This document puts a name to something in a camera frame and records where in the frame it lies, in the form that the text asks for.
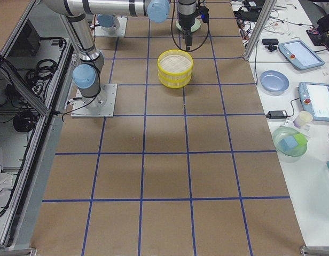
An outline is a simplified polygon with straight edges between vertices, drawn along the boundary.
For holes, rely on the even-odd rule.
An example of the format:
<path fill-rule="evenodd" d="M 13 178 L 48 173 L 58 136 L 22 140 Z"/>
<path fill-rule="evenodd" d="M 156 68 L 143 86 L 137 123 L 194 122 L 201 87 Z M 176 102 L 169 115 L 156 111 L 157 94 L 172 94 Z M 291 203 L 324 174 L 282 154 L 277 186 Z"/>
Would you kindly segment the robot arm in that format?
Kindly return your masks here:
<path fill-rule="evenodd" d="M 102 30 L 107 32 L 116 31 L 120 23 L 117 16 L 110 14 L 99 14 L 97 16 L 98 24 L 102 27 Z"/>
<path fill-rule="evenodd" d="M 168 17 L 170 1 L 45 1 L 45 5 L 61 15 L 81 61 L 104 64 L 86 21 L 87 14 L 148 17 L 161 23 Z"/>

